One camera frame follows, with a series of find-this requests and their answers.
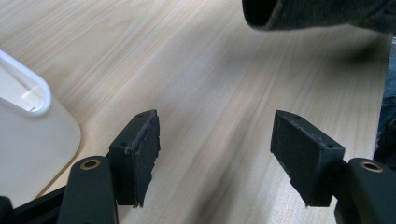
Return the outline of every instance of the black fabric object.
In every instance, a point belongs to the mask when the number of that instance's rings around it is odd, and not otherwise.
[[[258,30],[295,30],[352,24],[396,31],[396,0],[242,0],[247,23]]]
[[[396,171],[396,119],[390,121],[378,141],[374,160]]]

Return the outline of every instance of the black plastic part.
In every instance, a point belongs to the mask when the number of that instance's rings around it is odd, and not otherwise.
[[[119,205],[143,206],[151,171],[160,151],[156,110],[136,115],[109,147]]]
[[[18,221],[20,223],[56,223],[64,189],[65,187],[56,189],[16,208],[14,211]]]
[[[330,205],[330,174],[343,162],[341,145],[300,116],[277,110],[271,152],[306,205]]]
[[[379,162],[352,159],[346,179],[363,224],[396,223],[396,173]]]
[[[0,196],[0,223],[18,223],[12,208],[11,201],[7,197]]]
[[[335,206],[334,217],[337,224],[361,224],[358,212],[345,208],[339,202]]]
[[[118,223],[107,158],[89,157],[72,166],[57,223]]]

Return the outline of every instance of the dark gray fabric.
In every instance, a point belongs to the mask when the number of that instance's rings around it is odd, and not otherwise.
[[[396,0],[242,0],[247,23],[259,30],[294,30],[349,23],[396,31]]]

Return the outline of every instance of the wooden table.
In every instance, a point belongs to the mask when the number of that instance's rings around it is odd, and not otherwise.
[[[135,114],[158,110],[145,207],[121,206],[121,223],[334,223],[270,153],[275,110],[311,121],[346,160],[371,158],[389,44],[351,26],[258,32],[240,0],[0,1],[0,49],[80,125],[73,161],[106,155]]]

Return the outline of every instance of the clamp jaw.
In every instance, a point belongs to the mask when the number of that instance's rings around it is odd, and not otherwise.
[[[300,116],[276,111],[271,140],[290,183],[306,205],[328,207],[337,198],[339,224],[396,221],[396,173],[377,161],[343,161],[345,149]]]
[[[136,115],[106,157],[76,162],[67,185],[16,209],[0,197],[0,223],[119,223],[117,204],[143,206],[160,151],[156,110]]]

